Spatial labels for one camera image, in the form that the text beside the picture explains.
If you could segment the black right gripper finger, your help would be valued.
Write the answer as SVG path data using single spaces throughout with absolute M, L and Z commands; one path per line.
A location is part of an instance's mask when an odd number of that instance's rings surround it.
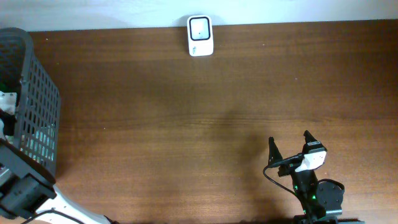
M 283 157 L 276 146 L 273 137 L 269 137 L 269 158 L 268 158 L 268 166 L 272 167 L 274 164 L 283 160 Z
M 305 143 L 307 145 L 317 144 L 317 140 L 312 136 L 309 130 L 305 130 L 303 136 L 305 137 Z

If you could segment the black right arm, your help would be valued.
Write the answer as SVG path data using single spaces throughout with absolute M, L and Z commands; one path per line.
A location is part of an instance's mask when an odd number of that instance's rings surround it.
M 303 136 L 302 152 L 287 158 L 282 157 L 274 138 L 270 137 L 268 164 L 262 173 L 299 200 L 303 214 L 294 216 L 293 223 L 338 223 L 337 216 L 343 213 L 341 204 L 345 187 L 335 180 L 317 179 L 315 170 L 325 163 L 327 149 L 309 131 L 305 131 Z M 266 174 L 266 170 L 272 168 L 278 168 L 279 177 L 292 178 L 292 189 Z

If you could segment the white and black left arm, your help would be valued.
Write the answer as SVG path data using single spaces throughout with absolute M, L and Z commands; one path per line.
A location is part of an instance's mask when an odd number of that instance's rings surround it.
M 48 223 L 112 223 L 73 202 L 55 185 L 58 128 L 38 115 L 19 116 L 16 93 L 1 93 L 1 216 Z

